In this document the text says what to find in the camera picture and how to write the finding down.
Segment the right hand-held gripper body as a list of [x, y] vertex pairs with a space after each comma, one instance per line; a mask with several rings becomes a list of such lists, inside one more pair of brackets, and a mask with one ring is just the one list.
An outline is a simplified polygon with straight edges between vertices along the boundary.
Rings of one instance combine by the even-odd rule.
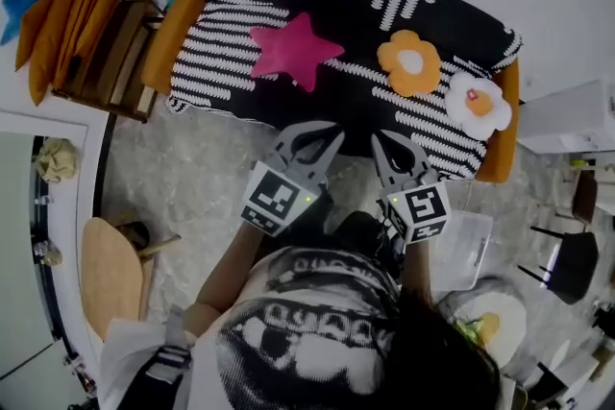
[[446, 187], [435, 170], [417, 178], [410, 174], [383, 174], [380, 206], [385, 219], [406, 244], [436, 237], [451, 217]]

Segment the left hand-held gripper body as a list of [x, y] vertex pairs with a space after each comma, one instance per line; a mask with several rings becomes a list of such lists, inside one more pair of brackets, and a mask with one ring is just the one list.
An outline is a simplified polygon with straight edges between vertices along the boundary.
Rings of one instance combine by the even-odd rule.
[[299, 171], [273, 168], [271, 153], [258, 160], [244, 192], [241, 219], [269, 236], [292, 225], [322, 194], [321, 181], [305, 182]]

